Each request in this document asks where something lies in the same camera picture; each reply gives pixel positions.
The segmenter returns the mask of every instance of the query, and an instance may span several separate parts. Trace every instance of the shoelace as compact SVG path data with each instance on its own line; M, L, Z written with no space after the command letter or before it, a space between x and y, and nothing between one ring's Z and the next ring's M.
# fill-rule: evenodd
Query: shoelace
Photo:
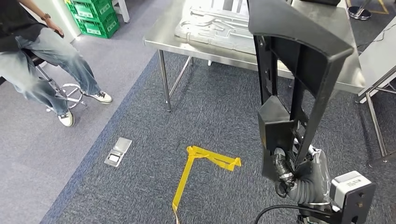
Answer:
M67 114L61 115L60 118L64 119L64 118L68 118L69 116L67 116Z
M101 91L100 93L98 93L98 96L104 98L106 96L106 94L105 94L105 92Z

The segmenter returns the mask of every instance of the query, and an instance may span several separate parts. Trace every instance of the gray carpet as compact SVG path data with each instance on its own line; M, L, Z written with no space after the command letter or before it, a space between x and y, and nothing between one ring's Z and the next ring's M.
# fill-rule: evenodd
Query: gray carpet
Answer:
M351 25L354 31L356 45L359 46L359 51L364 51L370 43L375 39L378 34L386 27L386 25L396 15L396 4L394 0L373 0L366 7L371 11L385 12L380 1L384 3L385 8L389 14L372 13L371 19L367 21L359 21L351 18ZM360 6L364 0L347 0L352 6Z
M143 35L170 0L126 2L131 21L120 18L121 27L110 40L81 35L73 43L101 88L113 96L111 105L85 99L88 108L73 109L76 124L66 128L10 83L0 86L0 223L42 220L154 54L143 45ZM45 70L59 84L74 83L59 67Z
M172 82L185 57L166 54L165 58ZM288 83L281 79L280 95L290 105ZM161 104L156 57L135 85L87 154L97 156L84 160L75 179L66 185L67 189L76 187L75 193L61 194L67 206L52 214L53 222L174 223L171 202L187 159L185 149L194 144L238 156L242 167L229 172L206 159L196 160L179 205L182 224L252 223L264 207L292 203L279 198L272 183L260 174L262 147L256 114L260 97L255 72L218 63L208 67L205 61L195 60L172 99L172 113ZM312 100L305 99L309 108ZM394 108L394 100L382 106ZM113 168L103 161L119 137L133 144L121 165ZM388 143L394 144L388 137ZM339 94L326 110L314 145L327 152L332 177L357 170L378 184L368 224L395 223L396 163L377 168L365 165L378 154L365 105L355 104L352 94ZM293 210L276 210L261 223L291 224L296 215Z

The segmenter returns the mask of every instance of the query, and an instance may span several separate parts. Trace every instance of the jeans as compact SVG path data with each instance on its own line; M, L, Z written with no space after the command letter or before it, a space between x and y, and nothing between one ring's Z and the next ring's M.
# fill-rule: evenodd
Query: jeans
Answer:
M29 49L41 59L68 72L86 94L100 92L91 68L68 42L49 28L43 28L36 41L15 38L21 49ZM55 96L50 84L39 78L33 62L23 51L0 52L0 76L12 83L26 99L35 100L54 109L57 115L68 112L67 102Z

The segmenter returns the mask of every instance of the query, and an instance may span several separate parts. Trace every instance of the black shirt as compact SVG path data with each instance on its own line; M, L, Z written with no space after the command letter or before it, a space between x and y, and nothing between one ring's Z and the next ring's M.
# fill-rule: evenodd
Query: black shirt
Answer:
M0 0L0 52L18 51L16 36L35 41L43 27L18 0Z

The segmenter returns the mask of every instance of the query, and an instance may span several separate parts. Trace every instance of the hand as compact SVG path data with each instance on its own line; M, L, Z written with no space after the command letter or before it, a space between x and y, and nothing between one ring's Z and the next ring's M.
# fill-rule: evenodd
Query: hand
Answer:
M63 30L58 25L56 25L51 19L46 19L45 22L47 23L47 26L49 28L58 31L61 36L64 35Z

